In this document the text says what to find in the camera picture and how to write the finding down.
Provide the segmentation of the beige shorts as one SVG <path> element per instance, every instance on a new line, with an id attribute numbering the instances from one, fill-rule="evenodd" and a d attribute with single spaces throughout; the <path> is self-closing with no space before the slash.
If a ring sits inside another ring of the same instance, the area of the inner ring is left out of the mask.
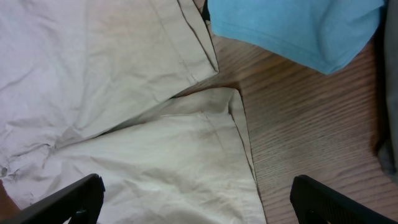
<path id="1" fill-rule="evenodd" d="M 19 208 L 96 173 L 99 223 L 264 223 L 237 90 L 193 1 L 1 2 L 1 180 Z"/>

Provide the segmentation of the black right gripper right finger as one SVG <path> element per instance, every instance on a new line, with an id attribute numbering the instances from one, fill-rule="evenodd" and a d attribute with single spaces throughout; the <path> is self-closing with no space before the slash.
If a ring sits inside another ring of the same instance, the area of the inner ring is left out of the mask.
<path id="1" fill-rule="evenodd" d="M 290 202 L 300 224 L 397 224 L 307 175 L 294 178 Z"/>

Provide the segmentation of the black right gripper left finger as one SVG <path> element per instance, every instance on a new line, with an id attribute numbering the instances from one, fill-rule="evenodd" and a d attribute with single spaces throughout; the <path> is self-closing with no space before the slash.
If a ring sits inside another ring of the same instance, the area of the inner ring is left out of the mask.
<path id="1" fill-rule="evenodd" d="M 1 224 L 96 224 L 105 187 L 98 174 L 90 174 L 23 209 Z"/>

